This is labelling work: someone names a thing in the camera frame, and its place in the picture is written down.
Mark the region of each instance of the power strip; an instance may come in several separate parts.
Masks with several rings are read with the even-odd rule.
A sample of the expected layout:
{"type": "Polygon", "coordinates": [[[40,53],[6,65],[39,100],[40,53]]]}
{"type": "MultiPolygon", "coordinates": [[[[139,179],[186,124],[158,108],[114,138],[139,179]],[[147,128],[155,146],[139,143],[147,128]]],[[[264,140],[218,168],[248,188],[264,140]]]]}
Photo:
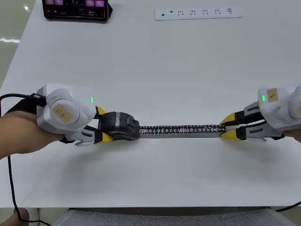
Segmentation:
{"type": "Polygon", "coordinates": [[[215,8],[157,8],[155,20],[190,20],[243,17],[242,9],[236,7],[215,8]]]}

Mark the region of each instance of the label sticker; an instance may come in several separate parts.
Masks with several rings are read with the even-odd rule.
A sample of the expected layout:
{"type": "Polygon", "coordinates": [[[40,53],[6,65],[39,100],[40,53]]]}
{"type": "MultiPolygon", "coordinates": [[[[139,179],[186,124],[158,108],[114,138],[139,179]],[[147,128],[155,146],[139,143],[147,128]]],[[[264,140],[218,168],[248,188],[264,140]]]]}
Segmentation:
{"type": "Polygon", "coordinates": [[[297,114],[301,115],[301,107],[297,109],[297,114]]]}
{"type": "Polygon", "coordinates": [[[268,94],[268,102],[269,103],[278,101],[278,92],[277,92],[276,88],[268,89],[267,94],[268,94]]]}
{"type": "Polygon", "coordinates": [[[52,111],[63,121],[63,123],[67,123],[73,118],[73,116],[69,114],[60,104],[55,106],[52,111]]]}

